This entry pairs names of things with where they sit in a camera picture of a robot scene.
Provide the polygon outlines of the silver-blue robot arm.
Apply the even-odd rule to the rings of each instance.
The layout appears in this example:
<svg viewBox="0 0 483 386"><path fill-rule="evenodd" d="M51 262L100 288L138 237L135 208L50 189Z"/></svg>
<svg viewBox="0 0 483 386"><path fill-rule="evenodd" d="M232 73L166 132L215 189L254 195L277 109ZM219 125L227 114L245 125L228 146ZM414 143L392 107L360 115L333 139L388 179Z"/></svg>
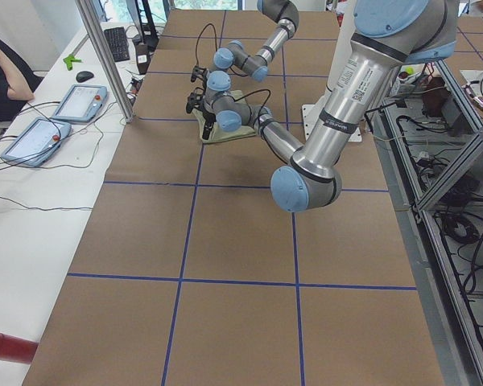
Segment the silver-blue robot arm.
<svg viewBox="0 0 483 386"><path fill-rule="evenodd" d="M236 67L263 80L275 53L299 27L299 12L290 1L260 1L258 9L276 23L272 36L255 55L238 41L219 49L206 72L199 109L212 115L220 129L252 127L283 166L272 175L274 201L285 211L324 207L341 193L335 169L342 150L369 110L393 68L448 58L456 46L455 1L359 1L353 17L352 49L306 142L286 131L261 105L240 103L231 95L228 69Z"/></svg>
<svg viewBox="0 0 483 386"><path fill-rule="evenodd" d="M257 1L257 9L275 24L273 31L255 53L249 53L239 39L218 48L208 69L210 73L235 67L257 82L267 77L270 64L299 28L299 11L293 1Z"/></svg>

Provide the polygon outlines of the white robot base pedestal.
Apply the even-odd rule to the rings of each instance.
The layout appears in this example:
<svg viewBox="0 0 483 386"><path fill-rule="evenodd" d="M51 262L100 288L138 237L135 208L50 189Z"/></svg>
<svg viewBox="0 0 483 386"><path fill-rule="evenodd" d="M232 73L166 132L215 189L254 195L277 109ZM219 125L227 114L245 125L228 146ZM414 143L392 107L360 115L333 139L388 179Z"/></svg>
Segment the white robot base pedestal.
<svg viewBox="0 0 483 386"><path fill-rule="evenodd" d="M353 12L357 2L354 0L348 0L346 3L347 5L344 9L341 30L336 41L336 48L328 74L325 92L314 105L302 105L303 131L306 139L308 139L312 133L320 112L337 85L342 70L352 53L350 38L355 31Z"/></svg>

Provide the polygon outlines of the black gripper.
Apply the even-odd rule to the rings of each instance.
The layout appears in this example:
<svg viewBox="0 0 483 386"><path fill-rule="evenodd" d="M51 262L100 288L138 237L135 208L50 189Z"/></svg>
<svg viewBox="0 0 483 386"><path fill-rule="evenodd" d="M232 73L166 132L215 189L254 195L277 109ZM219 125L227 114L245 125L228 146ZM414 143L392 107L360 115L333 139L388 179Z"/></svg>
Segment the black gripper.
<svg viewBox="0 0 483 386"><path fill-rule="evenodd" d="M216 122L216 115L206 105L202 107L202 115L205 119L202 139L209 140L211 132L213 131L213 124Z"/></svg>

